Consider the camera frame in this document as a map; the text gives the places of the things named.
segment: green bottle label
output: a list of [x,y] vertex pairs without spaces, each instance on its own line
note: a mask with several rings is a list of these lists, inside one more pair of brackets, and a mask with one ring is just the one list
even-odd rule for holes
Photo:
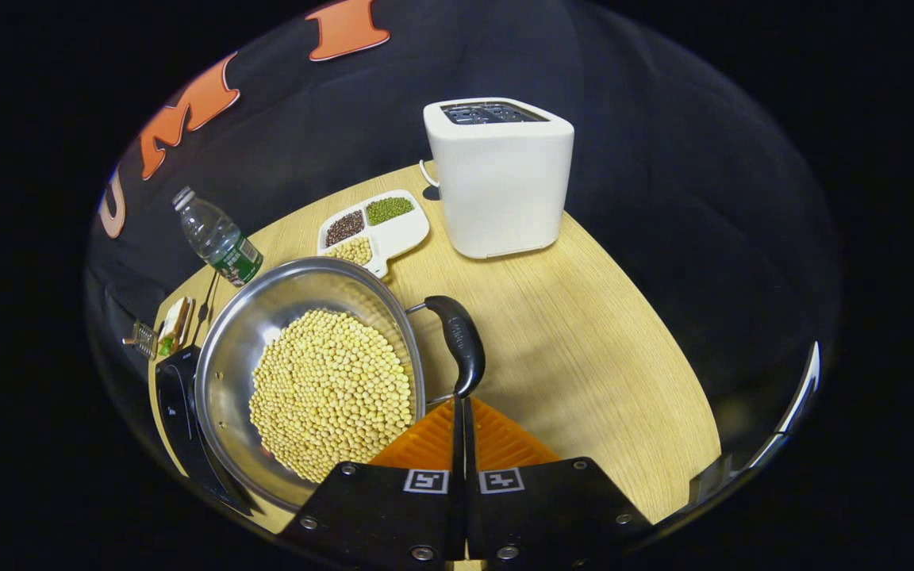
[[228,254],[213,264],[236,288],[242,288],[253,278],[263,265],[263,254],[256,250],[245,235],[240,236]]

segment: grater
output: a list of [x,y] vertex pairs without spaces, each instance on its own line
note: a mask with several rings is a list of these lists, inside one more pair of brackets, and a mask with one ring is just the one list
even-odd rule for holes
[[157,332],[148,328],[145,323],[137,319],[133,323],[133,336],[131,339],[123,339],[122,344],[126,346],[135,346],[146,358],[157,357]]

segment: white divided tray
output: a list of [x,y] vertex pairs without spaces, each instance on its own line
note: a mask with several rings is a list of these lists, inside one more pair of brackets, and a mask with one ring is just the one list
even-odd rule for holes
[[[394,196],[404,198],[410,202],[411,205],[414,206],[414,210],[411,210],[410,213],[403,213],[399,217],[392,217],[390,220],[384,221],[384,223],[369,225],[369,213],[366,211],[366,206],[368,206],[370,202],[376,202],[377,200],[383,200],[384,198],[391,198]],[[356,210],[362,211],[362,222],[366,227],[362,228],[362,231],[358,232],[358,234],[349,236],[338,243],[334,243],[333,246],[326,248],[327,230],[330,228],[330,224],[340,220],[345,214],[351,214]],[[356,203],[356,205],[348,206],[347,209],[341,210],[339,213],[334,214],[334,216],[327,218],[320,226],[320,234],[317,237],[316,242],[316,256],[326,255],[330,250],[340,246],[342,243],[363,236],[369,238],[369,245],[371,250],[373,250],[373,259],[369,260],[369,263],[365,265],[365,268],[366,270],[373,272],[373,275],[376,275],[376,278],[383,278],[383,276],[387,274],[387,260],[396,258],[411,248],[414,248],[428,236],[428,218],[425,217],[425,212],[421,209],[421,205],[418,205],[418,201],[414,199],[414,196],[411,196],[409,191],[391,190],[390,192],[378,194],[370,199]]]

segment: black pan handle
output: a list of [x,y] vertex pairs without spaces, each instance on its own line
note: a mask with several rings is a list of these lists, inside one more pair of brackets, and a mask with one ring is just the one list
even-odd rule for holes
[[457,361],[454,394],[459,398],[468,397],[478,387],[478,383],[482,382],[482,374],[486,372],[486,350],[482,348],[482,337],[478,336],[471,315],[457,300],[446,296],[426,297],[424,304],[410,308],[407,313],[422,307],[428,308],[443,322],[443,337],[447,340],[450,354]]

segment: wooden table surface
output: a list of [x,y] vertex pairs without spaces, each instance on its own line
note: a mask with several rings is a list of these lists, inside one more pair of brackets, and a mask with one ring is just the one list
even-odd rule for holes
[[[432,163],[427,167],[432,173]],[[718,431],[685,355],[630,278],[565,213],[559,239],[547,249],[465,258],[447,241],[442,202],[421,196],[426,185],[417,165],[406,167],[287,214],[250,236],[265,256],[261,272],[315,255],[320,224],[333,213],[388,190],[411,192],[431,230],[416,249],[390,260],[384,282],[405,307],[447,295],[467,308],[486,349],[485,377],[475,396],[561,458],[594,458],[652,523],[686,505],[690,478],[721,453]],[[177,297],[201,303],[211,276],[204,266],[179,286],[159,307],[156,327]],[[236,292],[217,279],[214,317]],[[452,390],[457,366],[436,315],[410,317],[428,397],[438,397]],[[207,326],[204,321],[199,346]],[[171,454],[153,366],[148,371],[157,430]],[[264,513],[250,519],[269,531],[281,531],[293,517],[256,499]]]

